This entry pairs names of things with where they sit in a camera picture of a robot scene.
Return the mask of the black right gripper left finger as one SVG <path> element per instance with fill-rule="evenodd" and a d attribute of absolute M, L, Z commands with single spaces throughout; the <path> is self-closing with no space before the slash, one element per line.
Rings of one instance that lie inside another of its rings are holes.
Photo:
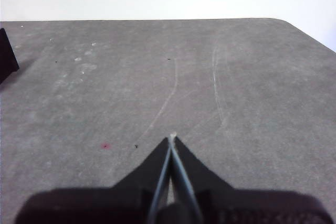
<path fill-rule="evenodd" d="M 157 211 L 170 164 L 164 138 L 112 187 L 57 188 L 29 197 L 15 223 L 146 223 Z"/>

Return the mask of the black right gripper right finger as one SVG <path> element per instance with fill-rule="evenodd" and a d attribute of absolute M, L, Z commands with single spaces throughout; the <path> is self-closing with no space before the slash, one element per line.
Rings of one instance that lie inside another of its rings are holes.
<path fill-rule="evenodd" d="M 315 197 L 295 191 L 235 188 L 171 138 L 176 188 L 201 223 L 332 223 Z"/>

